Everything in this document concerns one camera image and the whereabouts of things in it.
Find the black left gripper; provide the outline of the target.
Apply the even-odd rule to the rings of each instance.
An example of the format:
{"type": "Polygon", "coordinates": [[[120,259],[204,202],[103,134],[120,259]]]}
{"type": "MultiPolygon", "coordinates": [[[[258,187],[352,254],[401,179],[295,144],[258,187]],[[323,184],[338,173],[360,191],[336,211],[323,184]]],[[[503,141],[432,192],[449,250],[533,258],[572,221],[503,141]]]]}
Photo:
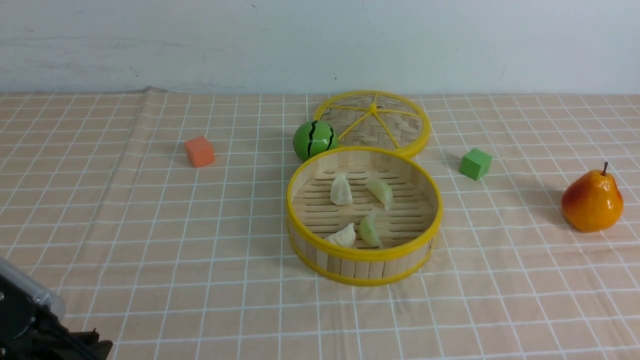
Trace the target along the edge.
{"type": "Polygon", "coordinates": [[[48,306],[6,277],[0,307],[3,360],[106,360],[114,346],[95,329],[71,332],[48,306]]]}

